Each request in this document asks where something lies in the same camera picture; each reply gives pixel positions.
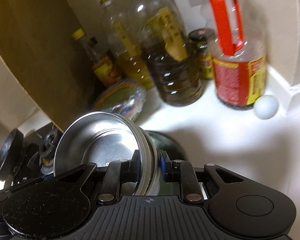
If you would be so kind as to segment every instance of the bottle with yellow liquid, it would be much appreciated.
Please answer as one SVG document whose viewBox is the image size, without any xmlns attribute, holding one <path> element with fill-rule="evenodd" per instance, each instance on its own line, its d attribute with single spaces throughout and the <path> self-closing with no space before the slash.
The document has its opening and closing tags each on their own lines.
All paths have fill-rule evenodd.
<svg viewBox="0 0 300 240">
<path fill-rule="evenodd" d="M 141 45 L 142 58 L 161 98 L 172 106 L 186 106 L 202 95 L 194 50 L 184 35 L 171 0 L 130 0 L 127 23 Z"/>
<path fill-rule="evenodd" d="M 87 38 L 82 28 L 73 33 L 72 37 L 78 41 L 87 52 L 93 63 L 92 70 L 105 87 L 114 85 L 122 79 L 120 71 L 114 66 L 111 59 L 107 54 L 98 53 L 94 49 L 93 43 Z"/>
<path fill-rule="evenodd" d="M 140 47 L 127 33 L 125 13 L 115 7 L 113 0 L 101 0 L 100 4 L 104 8 L 103 28 L 108 37 L 110 50 L 117 58 L 117 64 L 127 77 L 145 89 L 154 88 L 146 63 L 141 58 Z"/>
</svg>

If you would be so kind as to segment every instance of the wooden panel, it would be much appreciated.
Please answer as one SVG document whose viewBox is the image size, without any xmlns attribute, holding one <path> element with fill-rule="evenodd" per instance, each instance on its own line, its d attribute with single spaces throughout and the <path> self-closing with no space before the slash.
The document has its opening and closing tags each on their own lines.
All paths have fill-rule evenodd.
<svg viewBox="0 0 300 240">
<path fill-rule="evenodd" d="M 87 111 L 96 83 L 71 38 L 79 27 L 66 0 L 0 0 L 0 55 L 62 130 Z"/>
</svg>

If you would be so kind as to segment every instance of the white sphere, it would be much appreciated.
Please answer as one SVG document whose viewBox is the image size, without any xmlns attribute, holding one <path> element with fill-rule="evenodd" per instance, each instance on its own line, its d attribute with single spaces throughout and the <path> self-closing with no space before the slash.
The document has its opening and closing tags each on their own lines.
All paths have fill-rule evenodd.
<svg viewBox="0 0 300 240">
<path fill-rule="evenodd" d="M 256 117 L 262 120 L 270 119 L 278 112 L 279 103 L 274 96 L 262 96 L 255 103 L 253 107 Z"/>
</svg>

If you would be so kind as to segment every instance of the yellow oil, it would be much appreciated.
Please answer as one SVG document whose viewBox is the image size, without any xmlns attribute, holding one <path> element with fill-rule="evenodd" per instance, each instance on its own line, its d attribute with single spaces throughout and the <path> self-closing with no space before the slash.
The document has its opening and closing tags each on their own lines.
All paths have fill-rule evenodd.
<svg viewBox="0 0 300 240">
<path fill-rule="evenodd" d="M 141 59 L 141 55 L 131 57 L 125 52 L 117 57 L 117 64 L 127 77 L 133 79 L 146 90 L 154 88 L 149 70 L 146 63 Z"/>
</svg>

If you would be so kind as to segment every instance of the dark brown liquid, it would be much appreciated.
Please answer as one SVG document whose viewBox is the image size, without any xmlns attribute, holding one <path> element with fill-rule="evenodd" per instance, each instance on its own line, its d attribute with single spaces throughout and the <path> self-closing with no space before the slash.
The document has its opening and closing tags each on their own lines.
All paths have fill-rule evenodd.
<svg viewBox="0 0 300 240">
<path fill-rule="evenodd" d="M 194 64 L 194 54 L 187 45 L 189 57 L 181 62 L 174 60 L 159 43 L 143 49 L 146 61 L 161 98 L 172 106 L 187 106 L 202 95 L 199 71 Z"/>
</svg>

